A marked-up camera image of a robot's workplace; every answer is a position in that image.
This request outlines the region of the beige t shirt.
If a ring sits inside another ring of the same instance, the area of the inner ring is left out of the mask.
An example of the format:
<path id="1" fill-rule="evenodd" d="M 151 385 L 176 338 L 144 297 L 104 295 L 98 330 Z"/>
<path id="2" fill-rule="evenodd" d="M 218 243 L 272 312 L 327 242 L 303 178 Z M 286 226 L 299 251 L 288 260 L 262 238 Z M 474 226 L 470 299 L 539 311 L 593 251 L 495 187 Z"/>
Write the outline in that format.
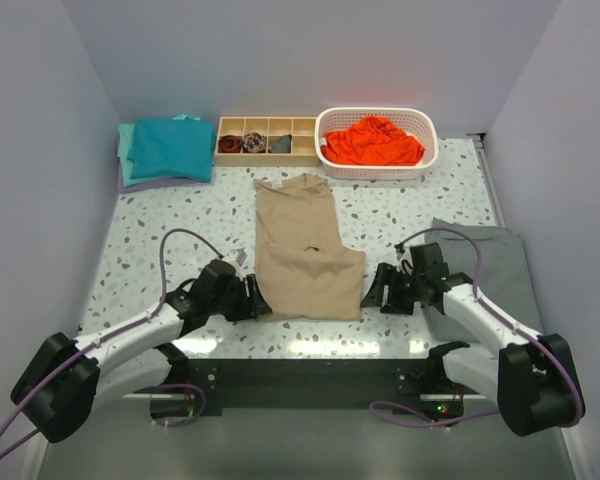
<path id="1" fill-rule="evenodd" d="M 341 240 L 328 181 L 257 179 L 254 270 L 271 320 L 361 318 L 365 253 Z"/>

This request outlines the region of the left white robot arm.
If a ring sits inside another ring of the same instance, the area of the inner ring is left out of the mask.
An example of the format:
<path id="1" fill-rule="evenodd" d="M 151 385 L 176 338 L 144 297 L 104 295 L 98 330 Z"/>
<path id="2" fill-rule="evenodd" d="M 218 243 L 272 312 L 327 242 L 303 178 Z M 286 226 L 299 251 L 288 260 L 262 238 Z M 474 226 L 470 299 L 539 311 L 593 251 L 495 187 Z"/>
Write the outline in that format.
<path id="1" fill-rule="evenodd" d="M 75 339 L 48 337 L 16 382 L 11 401 L 49 442 L 63 441 L 98 406 L 137 390 L 180 390 L 189 360 L 174 342 L 210 317 L 239 322 L 271 311 L 255 275 L 242 276 L 235 263 L 214 259 L 198 277 L 117 326 Z"/>

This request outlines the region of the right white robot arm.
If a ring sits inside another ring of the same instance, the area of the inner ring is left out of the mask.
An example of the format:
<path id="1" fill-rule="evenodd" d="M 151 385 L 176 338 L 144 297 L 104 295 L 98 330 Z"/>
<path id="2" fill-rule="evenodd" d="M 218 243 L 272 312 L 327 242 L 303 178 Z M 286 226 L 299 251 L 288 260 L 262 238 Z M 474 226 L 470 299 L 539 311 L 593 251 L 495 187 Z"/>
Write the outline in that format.
<path id="1" fill-rule="evenodd" d="M 421 304 L 463 326 L 479 342 L 463 340 L 429 350 L 410 376 L 421 393 L 467 387 L 488 398 L 518 436 L 569 428 L 585 414 L 584 397 L 568 342 L 543 335 L 491 301 L 475 275 L 452 272 L 436 243 L 397 245 L 398 265 L 377 266 L 361 305 L 411 315 Z"/>

